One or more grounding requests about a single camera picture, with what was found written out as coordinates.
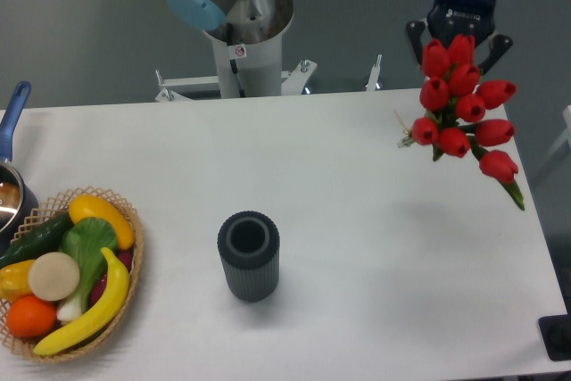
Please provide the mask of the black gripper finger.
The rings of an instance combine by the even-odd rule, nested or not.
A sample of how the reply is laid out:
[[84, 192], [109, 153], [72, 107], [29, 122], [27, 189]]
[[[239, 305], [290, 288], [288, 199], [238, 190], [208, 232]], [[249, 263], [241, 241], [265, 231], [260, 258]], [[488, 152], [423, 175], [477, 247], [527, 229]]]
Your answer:
[[405, 31], [417, 64], [418, 66], [421, 66], [424, 58], [424, 47], [426, 45], [423, 42], [423, 34], [426, 31], [428, 32], [428, 42], [431, 42], [434, 39], [434, 35], [429, 27], [428, 20], [420, 19], [408, 21], [405, 24]]
[[507, 35], [493, 33], [488, 37], [488, 55], [478, 63], [478, 69], [484, 76], [513, 46], [513, 39]]

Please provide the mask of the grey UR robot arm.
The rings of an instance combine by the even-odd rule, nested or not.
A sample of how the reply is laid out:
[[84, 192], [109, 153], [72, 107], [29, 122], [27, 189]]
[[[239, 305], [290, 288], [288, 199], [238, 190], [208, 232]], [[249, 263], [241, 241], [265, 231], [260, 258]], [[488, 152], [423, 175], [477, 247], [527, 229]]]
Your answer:
[[[444, 47], [457, 37], [472, 37], [474, 44], [489, 44], [489, 54], [479, 64], [487, 72], [512, 46], [510, 37], [495, 29], [497, 0], [434, 0], [425, 18], [409, 21], [406, 32], [417, 61], [427, 49], [422, 35], [428, 32]], [[280, 34], [290, 24], [293, 0], [167, 0], [170, 9], [187, 24], [226, 45], [252, 46]]]

